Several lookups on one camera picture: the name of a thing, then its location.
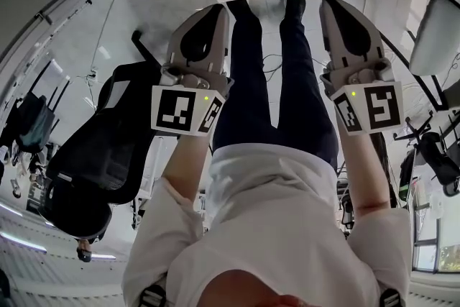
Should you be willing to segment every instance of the person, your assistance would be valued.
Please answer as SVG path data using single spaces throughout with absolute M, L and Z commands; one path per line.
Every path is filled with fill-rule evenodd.
M 104 237 L 105 232 L 100 233 L 97 237 L 92 239 L 75 239 L 78 243 L 77 246 L 77 256 L 80 261 L 91 262 L 91 245 L 94 242 L 100 242 Z
M 277 128 L 270 123 L 261 24 L 245 0 L 228 6 L 236 18 L 234 85 L 213 136 L 211 228 L 203 235 L 192 207 L 208 138 L 182 136 L 129 256 L 126 305 L 138 306 L 151 285 L 165 289 L 169 306 L 369 307 L 388 295 L 404 305 L 412 261 L 408 212 L 390 208 L 369 135 L 350 137 L 341 122 L 356 224 L 348 239 L 336 225 L 338 142 L 304 35 L 305 0 L 287 0 L 280 24 Z

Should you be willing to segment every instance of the foot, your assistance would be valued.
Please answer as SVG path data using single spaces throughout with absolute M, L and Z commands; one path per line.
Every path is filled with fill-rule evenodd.
M 246 0 L 232 0 L 227 2 L 230 12 L 235 16 L 236 20 L 247 17 L 255 17 Z
M 305 0 L 286 0 L 285 18 L 301 20 L 305 11 Z

